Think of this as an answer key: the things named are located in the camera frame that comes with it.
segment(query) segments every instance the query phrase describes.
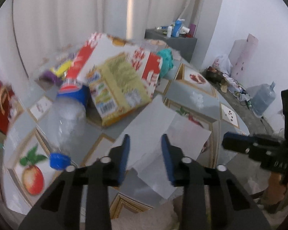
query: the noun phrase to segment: red and white packaging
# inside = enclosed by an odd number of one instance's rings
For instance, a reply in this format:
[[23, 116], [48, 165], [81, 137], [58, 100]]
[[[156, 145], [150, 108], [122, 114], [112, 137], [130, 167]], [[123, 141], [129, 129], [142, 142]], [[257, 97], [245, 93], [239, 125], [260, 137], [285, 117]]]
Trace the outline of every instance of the red and white packaging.
[[148, 95], [152, 96], [162, 66], [162, 58], [125, 40], [97, 32], [91, 35], [78, 52], [66, 79], [86, 84], [86, 75], [90, 70], [122, 52], [128, 56], [127, 61], [141, 77]]

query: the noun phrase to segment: teal cloth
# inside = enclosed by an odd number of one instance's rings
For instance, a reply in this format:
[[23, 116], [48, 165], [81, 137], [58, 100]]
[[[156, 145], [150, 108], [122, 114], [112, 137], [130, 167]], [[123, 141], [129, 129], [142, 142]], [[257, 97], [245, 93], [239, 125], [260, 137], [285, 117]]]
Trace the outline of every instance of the teal cloth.
[[157, 55], [162, 57], [162, 67], [160, 70], [159, 77], [163, 78], [169, 70], [173, 68], [173, 56], [172, 56], [172, 51], [168, 48], [163, 49], [159, 52], [157, 52]]

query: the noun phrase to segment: bag handle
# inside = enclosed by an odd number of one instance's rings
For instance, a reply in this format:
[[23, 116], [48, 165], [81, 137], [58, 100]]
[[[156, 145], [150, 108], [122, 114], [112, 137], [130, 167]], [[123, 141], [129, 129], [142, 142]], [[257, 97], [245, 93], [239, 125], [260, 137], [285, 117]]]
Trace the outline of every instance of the bag handle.
[[5, 87], [3, 87], [3, 89], [1, 89], [1, 91], [0, 91], [0, 109], [1, 109], [1, 112], [2, 112], [3, 115], [5, 115], [5, 111], [4, 111], [4, 109], [3, 109], [3, 105], [2, 105], [2, 104], [5, 102], [6, 97], [8, 98], [8, 101], [10, 101], [11, 98], [10, 98], [10, 96], [9, 96], [9, 94], [8, 94], [8, 90], [7, 90], [6, 86], [5, 86]]

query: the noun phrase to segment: black device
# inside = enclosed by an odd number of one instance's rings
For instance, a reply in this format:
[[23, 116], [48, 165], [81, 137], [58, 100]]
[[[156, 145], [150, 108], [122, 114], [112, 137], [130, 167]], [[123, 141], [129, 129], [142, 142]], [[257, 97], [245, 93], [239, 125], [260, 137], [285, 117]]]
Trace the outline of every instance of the black device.
[[[172, 146], [166, 134], [161, 147], [169, 180], [175, 187], [184, 187], [180, 229], [270, 229], [263, 213], [230, 171], [202, 167]], [[129, 148], [130, 138], [125, 135], [122, 145], [112, 148], [107, 157], [89, 167], [65, 170], [32, 207], [19, 230], [78, 230], [83, 185], [88, 185], [85, 229], [110, 230], [108, 186], [122, 183]], [[205, 185], [209, 186], [210, 221]]]
[[241, 136], [226, 133], [223, 148], [248, 154], [249, 158], [261, 162], [260, 167], [282, 174], [281, 183], [288, 183], [288, 90], [282, 91], [283, 114], [285, 116], [285, 139], [267, 135]]

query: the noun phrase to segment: pomegranate print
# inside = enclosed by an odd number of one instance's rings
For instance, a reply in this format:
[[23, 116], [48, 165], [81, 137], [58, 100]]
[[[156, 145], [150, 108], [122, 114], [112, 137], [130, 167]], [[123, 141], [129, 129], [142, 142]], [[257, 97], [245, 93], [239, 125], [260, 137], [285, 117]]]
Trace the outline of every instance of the pomegranate print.
[[192, 79], [193, 81], [195, 81], [196, 83], [199, 84], [205, 84], [206, 80], [199, 74], [190, 74], [190, 79]]
[[35, 145], [26, 156], [19, 160], [20, 165], [26, 167], [22, 172], [22, 184], [31, 195], [40, 194], [44, 188], [43, 173], [36, 164], [45, 161], [47, 157], [36, 154], [37, 146]]
[[[189, 121], [191, 121], [191, 122], [199, 125], [200, 127], [202, 127], [202, 128], [204, 129], [203, 125], [202, 125], [199, 121], [197, 121], [196, 119], [194, 119], [193, 116], [192, 116], [188, 111], [186, 111], [185, 109], [183, 109], [182, 107], [181, 107], [179, 110], [177, 110], [176, 112], [177, 112], [179, 115], [181, 115], [181, 116], [184, 116], [184, 117], [185, 117], [185, 116], [188, 116]], [[203, 145], [203, 148], [202, 148], [202, 150], [200, 151], [201, 153], [203, 153], [203, 152], [205, 152], [205, 151], [207, 150], [208, 141], [209, 141], [209, 140], [207, 140], [206, 143]]]

